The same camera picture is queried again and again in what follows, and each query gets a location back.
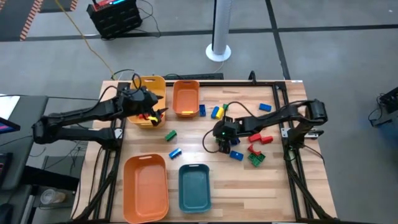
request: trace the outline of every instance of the black storage box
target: black storage box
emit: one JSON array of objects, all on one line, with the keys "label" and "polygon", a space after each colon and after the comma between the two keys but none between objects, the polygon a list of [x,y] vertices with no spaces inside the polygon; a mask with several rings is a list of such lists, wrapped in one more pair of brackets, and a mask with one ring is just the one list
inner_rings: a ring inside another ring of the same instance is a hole
[{"label": "black storage box", "polygon": [[89,4],[86,10],[99,34],[104,39],[115,38],[122,33],[141,26],[142,23],[136,0],[118,0],[113,2],[115,4],[111,2],[102,6]]}]

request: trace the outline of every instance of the yellow bin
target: yellow bin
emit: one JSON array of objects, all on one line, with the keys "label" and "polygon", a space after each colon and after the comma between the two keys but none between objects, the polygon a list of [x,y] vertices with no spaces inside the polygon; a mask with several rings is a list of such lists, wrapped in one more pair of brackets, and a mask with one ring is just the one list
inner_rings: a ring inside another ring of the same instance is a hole
[{"label": "yellow bin", "polygon": [[[155,93],[158,96],[163,96],[163,99],[160,99],[157,104],[154,106],[154,110],[163,109],[166,107],[166,81],[163,77],[160,76],[149,76],[149,77],[141,77],[142,86],[146,86],[148,90]],[[131,82],[130,88],[135,90],[136,87]],[[138,125],[140,128],[159,128],[164,125],[166,122],[166,115],[163,112],[162,122],[156,127],[152,125],[150,120],[140,119],[138,116],[130,116],[128,120]]]}]

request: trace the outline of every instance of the white base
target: white base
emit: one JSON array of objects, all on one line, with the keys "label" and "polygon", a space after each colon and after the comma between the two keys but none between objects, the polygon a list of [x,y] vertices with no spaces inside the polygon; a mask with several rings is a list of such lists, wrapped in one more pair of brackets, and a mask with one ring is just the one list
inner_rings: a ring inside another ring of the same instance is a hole
[{"label": "white base", "polygon": [[224,62],[225,60],[229,59],[229,57],[231,56],[231,49],[228,45],[226,46],[224,54],[222,55],[214,54],[213,50],[211,49],[211,46],[212,44],[209,44],[209,46],[207,46],[206,48],[206,55],[210,60],[214,62]]}]

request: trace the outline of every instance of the orange bin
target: orange bin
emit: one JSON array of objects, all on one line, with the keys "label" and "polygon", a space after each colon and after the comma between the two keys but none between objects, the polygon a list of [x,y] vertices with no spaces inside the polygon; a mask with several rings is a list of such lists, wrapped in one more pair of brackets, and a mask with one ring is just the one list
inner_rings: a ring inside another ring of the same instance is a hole
[{"label": "orange bin", "polygon": [[169,210],[164,159],[157,154],[127,160],[123,174],[123,215],[129,223],[161,220]]},{"label": "orange bin", "polygon": [[[166,81],[163,77],[160,76],[149,76],[149,77],[141,77],[142,86],[145,86],[148,90],[155,93],[158,96],[163,96],[163,99],[160,99],[157,104],[154,106],[154,110],[163,109],[166,107]],[[135,90],[134,84],[131,82],[130,88]],[[165,112],[163,113],[162,122],[156,127],[152,125],[150,120],[145,120],[139,118],[138,116],[130,116],[128,120],[138,125],[140,128],[159,128],[164,125],[166,122]]]},{"label": "orange bin", "polygon": [[199,112],[199,82],[179,80],[173,86],[173,110],[177,116],[193,117]]}]

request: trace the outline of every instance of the toy block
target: toy block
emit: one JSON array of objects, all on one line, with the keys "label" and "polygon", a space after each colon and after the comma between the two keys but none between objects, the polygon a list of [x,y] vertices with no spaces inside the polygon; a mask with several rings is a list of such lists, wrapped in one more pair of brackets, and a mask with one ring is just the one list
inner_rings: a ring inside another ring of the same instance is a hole
[{"label": "toy block", "polygon": [[267,105],[267,104],[264,104],[264,103],[260,103],[260,106],[259,106],[259,110],[263,110],[263,111],[266,111],[266,112],[271,112],[271,108],[272,108],[271,105]]},{"label": "toy block", "polygon": [[253,164],[255,167],[258,167],[261,164],[261,161],[258,158],[254,158],[251,161],[251,164]]},{"label": "toy block", "polygon": [[266,156],[265,156],[263,153],[260,153],[260,154],[257,156],[257,159],[260,160],[261,162],[263,162],[265,158],[266,158]]},{"label": "toy block", "polygon": [[250,155],[248,156],[248,159],[250,161],[253,161],[253,159],[257,158],[257,156],[254,153],[250,153]]},{"label": "toy block", "polygon": [[206,108],[205,105],[199,105],[200,116],[206,116]]},{"label": "toy block", "polygon": [[232,146],[236,146],[237,144],[241,143],[241,140],[239,140],[239,138],[231,139],[230,143]]},{"label": "toy block", "polygon": [[273,140],[274,138],[272,136],[263,137],[261,138],[261,144],[268,144],[271,143]]},{"label": "toy block", "polygon": [[224,108],[220,108],[217,111],[216,118],[221,119],[224,116]]},{"label": "toy block", "polygon": [[252,136],[248,137],[249,142],[254,142],[261,139],[260,133],[253,134]]},{"label": "toy block", "polygon": [[258,156],[258,155],[261,154],[261,151],[256,152],[256,151],[253,149],[253,144],[251,144],[251,145],[248,147],[248,151],[251,152],[251,153],[253,153],[253,154],[256,155],[256,156]]},{"label": "toy block", "polygon": [[236,151],[231,151],[231,153],[229,154],[229,156],[231,158],[237,159],[239,161],[243,160],[243,154],[241,154],[240,152],[236,152]]},{"label": "toy block", "polygon": [[219,109],[218,106],[215,106],[215,107],[214,107],[213,112],[211,112],[211,118],[213,118],[213,119],[216,118],[218,109]]},{"label": "toy block", "polygon": [[176,158],[177,156],[181,155],[181,153],[182,153],[182,150],[180,148],[176,148],[174,151],[170,152],[170,154],[169,154],[170,159]]},{"label": "toy block", "polygon": [[166,141],[170,141],[171,139],[173,139],[175,136],[177,135],[177,133],[173,130],[173,131],[171,131],[170,133],[168,133],[167,135],[166,135]]}]

